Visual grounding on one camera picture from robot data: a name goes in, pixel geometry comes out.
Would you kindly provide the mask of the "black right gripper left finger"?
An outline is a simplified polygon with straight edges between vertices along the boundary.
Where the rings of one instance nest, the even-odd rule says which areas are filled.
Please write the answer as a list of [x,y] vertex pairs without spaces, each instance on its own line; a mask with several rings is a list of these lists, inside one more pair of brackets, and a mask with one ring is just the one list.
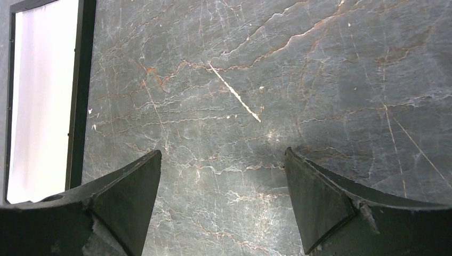
[[1,207],[1,255],[141,255],[161,175],[151,151],[39,202]]

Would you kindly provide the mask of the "cat photo print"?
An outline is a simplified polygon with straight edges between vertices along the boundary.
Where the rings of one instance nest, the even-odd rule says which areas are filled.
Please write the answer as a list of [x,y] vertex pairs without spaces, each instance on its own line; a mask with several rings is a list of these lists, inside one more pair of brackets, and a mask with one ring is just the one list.
[[63,192],[78,18],[77,1],[16,14],[7,200]]

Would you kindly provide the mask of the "black picture frame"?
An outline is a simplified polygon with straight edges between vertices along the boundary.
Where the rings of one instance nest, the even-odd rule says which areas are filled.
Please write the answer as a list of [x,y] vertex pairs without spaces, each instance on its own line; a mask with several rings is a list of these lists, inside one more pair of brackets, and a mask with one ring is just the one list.
[[[7,200],[7,189],[10,171],[11,132],[12,132],[12,106],[13,106],[13,79],[14,79],[14,53],[15,53],[15,26],[16,14],[29,11],[56,1],[20,1],[12,4],[9,9],[9,71],[6,105],[5,129],[5,157],[4,182],[2,185],[3,201]],[[83,150],[85,146],[86,119],[88,115],[88,94],[90,90],[90,75],[92,67],[92,51],[94,40],[94,25],[96,16],[96,1],[77,1],[78,18],[75,43],[74,76],[72,86],[70,124],[68,132],[68,151],[65,189],[69,190],[81,184],[83,169]]]

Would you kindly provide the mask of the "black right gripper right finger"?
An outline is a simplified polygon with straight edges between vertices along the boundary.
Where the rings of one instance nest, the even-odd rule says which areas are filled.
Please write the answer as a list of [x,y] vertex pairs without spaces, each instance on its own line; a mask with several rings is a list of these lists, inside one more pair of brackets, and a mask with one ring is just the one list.
[[451,206],[381,192],[285,151],[306,255],[451,255]]

